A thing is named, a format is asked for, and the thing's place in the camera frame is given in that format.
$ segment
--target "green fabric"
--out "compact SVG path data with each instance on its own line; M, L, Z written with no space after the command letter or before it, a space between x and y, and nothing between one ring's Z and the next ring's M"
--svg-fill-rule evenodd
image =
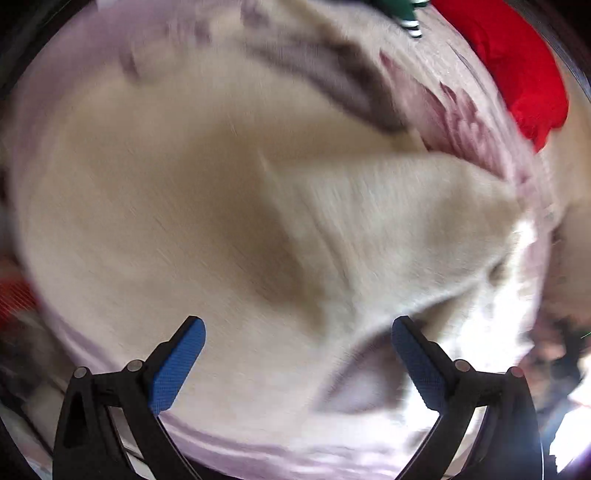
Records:
M426 7L430 0L368 0L369 4L392 18L408 31L412 38L421 38L421 27L414 13L415 8Z

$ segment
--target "metal screw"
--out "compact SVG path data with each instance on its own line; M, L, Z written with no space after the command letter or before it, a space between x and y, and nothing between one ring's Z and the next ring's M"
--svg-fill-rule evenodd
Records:
M511 375L513 375L514 377L517 377L517 378L521 378L525 375L523 373L523 370L519 367L511 367L509 369L509 371L511 372Z
M86 375L87 372L88 372L88 369L86 367L78 367L78 368L76 368L76 370L74 372L74 377L82 378Z
M456 366L456 369L460 372L467 372L472 368L470 364L465 360L456 360L454 365Z
M141 360L132 360L127 364L127 370L130 372L137 372L143 366L144 363Z

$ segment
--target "crumpled cloth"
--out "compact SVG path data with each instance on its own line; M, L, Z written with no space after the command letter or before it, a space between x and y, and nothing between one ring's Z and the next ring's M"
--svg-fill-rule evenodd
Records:
M528 348L545 172L470 47L418 14L416 43L360 5L121 0L17 87L18 235L54 331L98 373L202 317L162 418L210 467L395 476L434 422L384 341L399 314L480 370Z

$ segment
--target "blue gripper pad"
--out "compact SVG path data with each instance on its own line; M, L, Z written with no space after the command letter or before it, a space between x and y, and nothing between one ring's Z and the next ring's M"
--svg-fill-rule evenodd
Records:
M195 317L193 324L154 376L149 405L155 416L173 405L203 345L205 324L202 319Z
M444 412L445 379L400 318L392 324L392 344L427 408Z

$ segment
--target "red fabric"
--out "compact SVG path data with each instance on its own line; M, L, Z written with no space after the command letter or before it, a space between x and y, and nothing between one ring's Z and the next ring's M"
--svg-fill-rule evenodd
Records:
M15 312L35 310L37 304L27 281L20 276L0 280L0 330Z
M495 79L519 129L536 151L564 125L569 100L537 32L502 0L432 0Z

